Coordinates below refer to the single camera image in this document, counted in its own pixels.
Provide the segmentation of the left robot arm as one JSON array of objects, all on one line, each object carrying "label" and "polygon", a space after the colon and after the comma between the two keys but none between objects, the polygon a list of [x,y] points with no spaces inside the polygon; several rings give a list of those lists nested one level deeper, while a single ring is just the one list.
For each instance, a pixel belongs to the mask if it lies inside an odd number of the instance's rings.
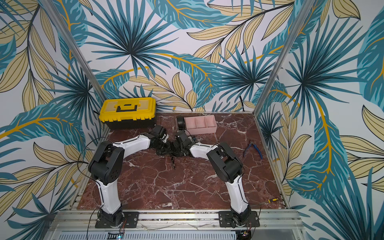
[{"label": "left robot arm", "polygon": [[155,149],[162,154],[168,150],[167,139],[167,130],[162,126],[155,126],[149,133],[121,142],[104,141],[99,145],[89,163],[88,171],[98,186],[103,216],[111,221],[122,216],[118,178],[124,158],[147,149]]}]

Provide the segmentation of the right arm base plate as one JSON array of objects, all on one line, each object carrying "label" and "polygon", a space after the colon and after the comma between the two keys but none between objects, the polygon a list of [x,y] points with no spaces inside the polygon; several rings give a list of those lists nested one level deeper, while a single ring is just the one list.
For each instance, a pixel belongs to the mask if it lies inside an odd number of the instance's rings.
[{"label": "right arm base plate", "polygon": [[255,211],[248,211],[240,215],[232,211],[219,211],[218,215],[221,228],[260,227],[259,215]]}]

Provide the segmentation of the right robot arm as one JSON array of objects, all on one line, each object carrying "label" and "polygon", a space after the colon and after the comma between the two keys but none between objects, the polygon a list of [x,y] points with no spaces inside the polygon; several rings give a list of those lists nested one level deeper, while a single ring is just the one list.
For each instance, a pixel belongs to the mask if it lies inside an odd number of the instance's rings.
[{"label": "right robot arm", "polygon": [[187,135],[185,131],[179,131],[171,149],[176,157],[202,158],[211,163],[216,175],[227,186],[233,219],[238,225],[242,225],[252,210],[242,182],[244,165],[232,148],[227,143],[203,144]]}]

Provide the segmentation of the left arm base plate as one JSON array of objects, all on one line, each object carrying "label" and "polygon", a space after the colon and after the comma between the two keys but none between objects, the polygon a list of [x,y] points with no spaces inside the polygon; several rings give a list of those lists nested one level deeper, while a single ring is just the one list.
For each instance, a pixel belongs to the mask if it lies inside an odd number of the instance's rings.
[{"label": "left arm base plate", "polygon": [[137,227],[139,212],[116,212],[107,214],[103,210],[98,213],[96,229],[134,229]]}]

